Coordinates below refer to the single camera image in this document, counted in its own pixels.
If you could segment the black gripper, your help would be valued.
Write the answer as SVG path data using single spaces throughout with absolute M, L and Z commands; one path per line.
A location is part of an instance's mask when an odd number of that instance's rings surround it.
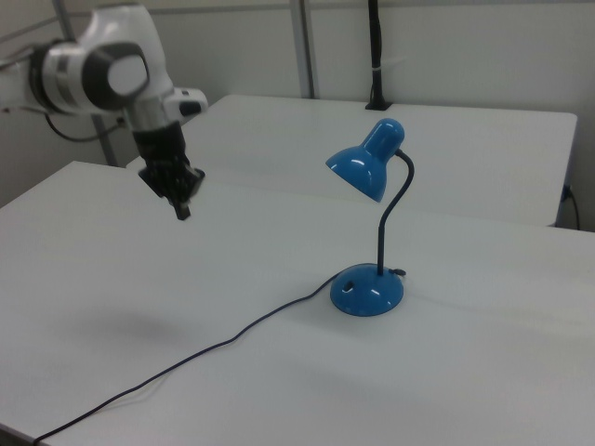
M 156 130 L 134 132 L 133 139 L 146 164 L 139 171 L 140 178 L 158 197 L 167 199 L 178 220 L 190 217 L 190 202 L 205 172 L 191 166 L 181 124 L 175 122 Z

